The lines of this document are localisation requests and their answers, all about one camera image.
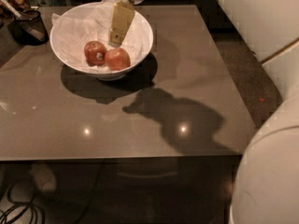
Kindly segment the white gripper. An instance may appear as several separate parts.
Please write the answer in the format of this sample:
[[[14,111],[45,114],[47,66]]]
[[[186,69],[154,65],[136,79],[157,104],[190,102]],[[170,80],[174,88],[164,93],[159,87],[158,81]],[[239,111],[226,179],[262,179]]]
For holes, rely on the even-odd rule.
[[[122,43],[135,16],[133,5],[138,5],[144,1],[145,0],[118,0],[114,3],[109,29],[109,41],[111,43],[117,45]]]

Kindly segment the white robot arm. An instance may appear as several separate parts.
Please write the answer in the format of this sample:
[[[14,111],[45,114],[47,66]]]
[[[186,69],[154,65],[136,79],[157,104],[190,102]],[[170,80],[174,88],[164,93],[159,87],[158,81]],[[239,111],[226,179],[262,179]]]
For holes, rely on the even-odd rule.
[[[299,224],[299,0],[218,0],[282,104],[251,139],[229,224]]]

